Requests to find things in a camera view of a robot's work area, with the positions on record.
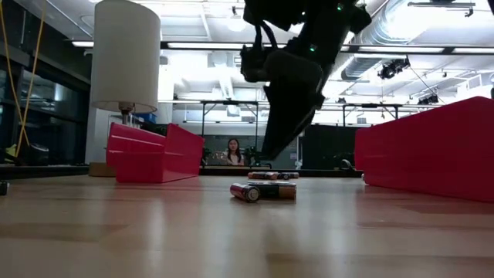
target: desk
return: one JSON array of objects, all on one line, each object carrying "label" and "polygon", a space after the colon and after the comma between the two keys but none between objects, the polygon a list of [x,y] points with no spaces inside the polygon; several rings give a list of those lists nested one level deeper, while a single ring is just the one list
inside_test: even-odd
[{"label": "desk", "polygon": [[295,180],[295,202],[247,204],[246,178],[166,185],[12,181],[0,198],[2,277],[494,277],[494,206]]}]

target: cable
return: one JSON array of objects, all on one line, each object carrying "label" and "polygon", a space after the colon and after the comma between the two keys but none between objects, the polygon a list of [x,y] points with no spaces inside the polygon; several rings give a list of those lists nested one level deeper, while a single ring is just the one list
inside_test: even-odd
[{"label": "cable", "polygon": [[272,29],[264,21],[261,21],[261,27],[264,29],[264,32],[266,32],[266,35],[268,35],[268,39],[271,42],[271,47],[273,49],[278,49],[278,43],[276,43],[276,37],[272,32]]},{"label": "cable", "polygon": [[[15,108],[17,110],[17,114],[19,116],[19,119],[22,119],[21,107],[20,107],[20,104],[19,104],[19,100],[17,98],[17,92],[15,92],[14,77],[12,76],[12,66],[10,65],[10,53],[8,52],[8,38],[7,38],[7,32],[5,31],[5,20],[4,20],[4,17],[3,17],[2,3],[3,3],[3,1],[0,0],[0,22],[2,24],[3,43],[4,43],[4,46],[5,46],[5,56],[7,58],[8,78],[10,80],[10,87],[12,88],[12,94],[14,96]],[[28,134],[27,133],[24,133],[24,136],[25,136],[25,142],[29,146]]]},{"label": "cable", "polygon": [[21,135],[19,136],[19,143],[17,144],[17,151],[15,151],[16,157],[19,155],[19,151],[21,150],[22,134],[25,133],[25,122],[28,119],[29,99],[31,98],[32,88],[34,85],[34,77],[36,75],[36,66],[38,65],[39,46],[41,45],[41,36],[43,33],[45,16],[46,16],[46,0],[43,1],[43,10],[42,10],[42,14],[41,14],[41,22],[39,23],[38,42],[36,43],[36,51],[34,53],[34,64],[32,65],[31,83],[29,84],[28,97],[26,99],[26,104],[25,104],[25,109],[24,109],[24,117],[22,118]]},{"label": "cable", "polygon": [[255,28],[255,40],[254,44],[252,46],[253,49],[262,49],[262,31],[261,31],[261,25],[256,24],[254,26]]}]

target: spotlight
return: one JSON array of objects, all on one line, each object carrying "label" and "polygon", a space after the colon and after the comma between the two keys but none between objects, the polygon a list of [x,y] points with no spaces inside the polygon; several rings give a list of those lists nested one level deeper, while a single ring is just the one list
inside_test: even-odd
[{"label": "spotlight", "polygon": [[391,79],[409,66],[410,60],[408,60],[408,57],[406,59],[394,59],[391,63],[384,64],[383,69],[377,74],[377,76],[379,76],[382,80]]},{"label": "spotlight", "polygon": [[439,103],[438,95],[432,94],[428,97],[424,97],[418,101],[418,105],[429,105]]}]

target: yellow cord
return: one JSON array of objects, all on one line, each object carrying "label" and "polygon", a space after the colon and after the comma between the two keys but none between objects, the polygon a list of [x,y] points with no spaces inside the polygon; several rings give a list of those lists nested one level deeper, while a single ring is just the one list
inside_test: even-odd
[{"label": "yellow cord", "polygon": [[22,118],[21,135],[19,136],[19,143],[17,144],[17,151],[15,152],[16,157],[19,155],[19,151],[21,150],[22,135],[25,133],[25,122],[28,119],[29,99],[31,98],[32,88],[34,85],[34,76],[36,75],[36,66],[38,65],[39,46],[41,45],[41,36],[43,33],[43,26],[45,23],[45,15],[46,15],[46,0],[43,1],[43,10],[42,10],[42,14],[41,14],[41,22],[39,24],[38,42],[36,43],[36,51],[34,54],[34,64],[32,65],[31,83],[29,84],[28,97],[27,97],[25,109],[24,109],[24,117]]},{"label": "yellow cord", "polygon": [[[14,77],[12,77],[12,68],[10,66],[10,59],[9,59],[10,55],[8,53],[8,38],[7,38],[7,32],[5,31],[5,20],[3,18],[2,2],[0,2],[0,21],[2,22],[2,35],[3,35],[3,43],[5,45],[5,54],[7,56],[7,72],[8,72],[8,78],[10,79],[10,87],[12,88],[12,93],[14,95],[15,108],[17,109],[17,114],[19,116],[19,119],[22,119],[21,107],[19,105],[19,100],[17,99],[17,93],[15,92]],[[24,136],[25,136],[25,141],[29,146],[28,134],[24,133]]]}]

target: white lamp shade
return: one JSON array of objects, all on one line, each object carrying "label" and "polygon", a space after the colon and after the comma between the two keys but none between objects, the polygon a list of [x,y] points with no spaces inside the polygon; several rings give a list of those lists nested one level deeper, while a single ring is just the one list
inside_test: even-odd
[{"label": "white lamp shade", "polygon": [[126,0],[103,0],[94,19],[91,105],[134,113],[157,109],[161,21],[150,9]]}]

